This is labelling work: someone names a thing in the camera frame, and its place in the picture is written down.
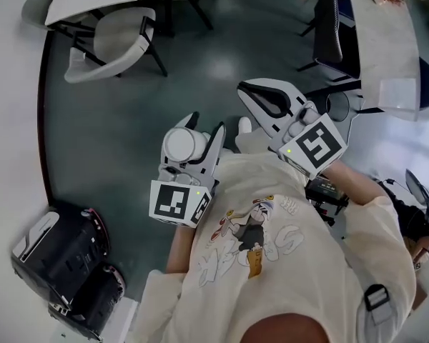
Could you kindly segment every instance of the white cylinder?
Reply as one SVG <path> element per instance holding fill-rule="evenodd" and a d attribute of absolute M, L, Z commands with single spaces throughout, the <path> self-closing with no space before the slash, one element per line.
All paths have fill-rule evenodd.
<path fill-rule="evenodd" d="M 206 146 L 203 134 L 184 127 L 172 128 L 164 137 L 165 155 L 178 163 L 200 159 Z"/>
<path fill-rule="evenodd" d="M 300 121 L 304 124 L 312 124 L 320 117 L 321 115 L 318 112 L 316 112 L 314 109 L 308 108 L 304 117 Z"/>
<path fill-rule="evenodd" d="M 300 132 L 303 131 L 305 125 L 302 122 L 296 121 L 289 126 L 287 130 L 292 137 L 296 137 Z"/>

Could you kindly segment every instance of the gray floor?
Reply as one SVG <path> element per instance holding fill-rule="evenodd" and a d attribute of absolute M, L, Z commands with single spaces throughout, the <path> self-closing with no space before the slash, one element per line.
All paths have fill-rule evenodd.
<path fill-rule="evenodd" d="M 46 146 L 54 194 L 100 212 L 112 240 L 111 262 L 123 272 L 129 297 L 139 298 L 147 273 L 164 266 L 174 231 L 147 216 L 149 185 L 157 177 L 168 128 L 199 111 L 202 131 L 219 121 L 227 123 L 231 146 L 237 119 L 247 114 L 236 94 L 240 81 L 270 77 L 290 81 L 306 92 L 338 76 L 322 67 L 295 71 L 311 62 L 312 34 L 305 38 L 297 34 L 312 19 L 316 1 L 201 0 L 214 31 L 205 29 L 188 3 L 176 3 L 177 35 L 153 39 L 169 71 L 167 78 L 151 56 L 144 56 L 121 79 L 68 84 L 63 76 L 70 40 L 55 38 L 46 90 Z M 163 20 L 161 4 L 151 1 L 147 6 Z M 358 109 L 355 92 L 350 99 Z M 347 136 L 350 121 L 338 126 Z M 385 114 L 357 118 L 344 158 L 365 172 L 403 176 L 409 163 L 400 162 L 394 171 L 389 164 L 406 151 L 397 153 L 388 146 L 393 141 L 394 149 L 418 148 L 417 154 L 428 156 L 425 145 L 415 140 L 423 126 L 427 124 Z M 410 138 L 398 141 L 405 133 Z"/>

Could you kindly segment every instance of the buckle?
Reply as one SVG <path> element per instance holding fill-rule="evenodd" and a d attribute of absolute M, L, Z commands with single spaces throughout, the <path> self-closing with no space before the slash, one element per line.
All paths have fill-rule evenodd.
<path fill-rule="evenodd" d="M 393 315 L 388 290 L 382 284 L 373 284 L 364 293 L 365 307 L 372 314 L 373 322 L 379 325 Z"/>
<path fill-rule="evenodd" d="M 364 293 L 367 310 L 371 312 L 390 301 L 388 290 L 382 284 L 373 284 Z"/>

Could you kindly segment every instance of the white t-shirt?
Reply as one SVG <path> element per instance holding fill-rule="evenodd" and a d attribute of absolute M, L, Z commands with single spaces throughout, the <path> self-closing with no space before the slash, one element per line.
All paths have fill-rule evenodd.
<path fill-rule="evenodd" d="M 356 342 L 363 291 L 326 224 L 305 199 L 305 178 L 273 153 L 233 154 L 208 217 L 197 228 L 187 274 L 149 274 L 135 342 L 239 342 L 254 323 L 296 313 L 332 343 Z M 345 241 L 393 295 L 399 321 L 415 274 L 386 197 L 345 211 Z"/>

